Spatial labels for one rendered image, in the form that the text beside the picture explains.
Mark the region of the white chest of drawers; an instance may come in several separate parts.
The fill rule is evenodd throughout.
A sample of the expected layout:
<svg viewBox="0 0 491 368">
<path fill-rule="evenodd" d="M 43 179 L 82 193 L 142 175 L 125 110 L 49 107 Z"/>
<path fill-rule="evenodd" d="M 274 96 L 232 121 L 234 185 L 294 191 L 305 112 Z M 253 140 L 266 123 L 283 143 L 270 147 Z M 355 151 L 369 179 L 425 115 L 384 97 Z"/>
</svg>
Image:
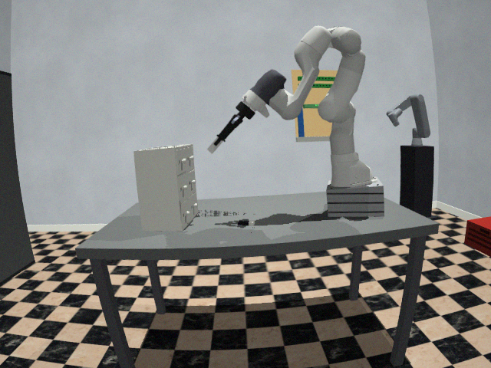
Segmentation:
<svg viewBox="0 0 491 368">
<path fill-rule="evenodd" d="M 182 232 L 198 214 L 196 213 L 183 228 L 177 176 L 176 151 L 190 145 L 166 146 L 162 149 L 134 151 L 137 194 L 143 231 Z"/>
</svg>

